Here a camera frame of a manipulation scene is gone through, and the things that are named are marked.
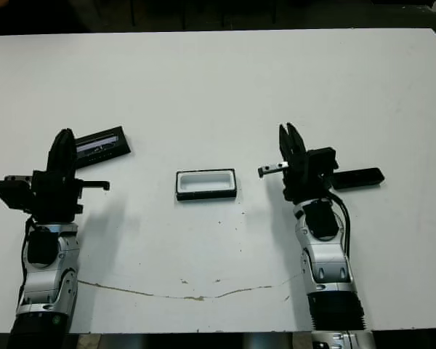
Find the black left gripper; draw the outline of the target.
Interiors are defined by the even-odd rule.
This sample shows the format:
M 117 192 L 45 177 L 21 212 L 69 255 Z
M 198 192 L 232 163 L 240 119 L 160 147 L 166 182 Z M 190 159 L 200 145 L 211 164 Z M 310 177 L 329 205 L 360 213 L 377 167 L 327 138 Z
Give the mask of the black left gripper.
M 2 201 L 23 211 L 37 222 L 73 222 L 83 212 L 78 202 L 85 188 L 110 190 L 108 181 L 86 181 L 75 177 L 76 141 L 71 129 L 62 129 L 47 158 L 47 170 L 31 175 L 8 175 L 2 180 Z

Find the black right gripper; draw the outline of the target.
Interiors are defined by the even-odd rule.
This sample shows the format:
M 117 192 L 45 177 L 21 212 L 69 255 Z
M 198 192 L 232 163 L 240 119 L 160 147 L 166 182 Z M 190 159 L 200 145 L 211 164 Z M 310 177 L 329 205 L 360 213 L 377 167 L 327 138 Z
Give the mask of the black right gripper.
M 304 141 L 296 127 L 279 126 L 279 147 L 283 160 L 257 169 L 259 178 L 283 173 L 284 199 L 294 204 L 327 198 L 334 173 L 334 152 L 305 152 Z

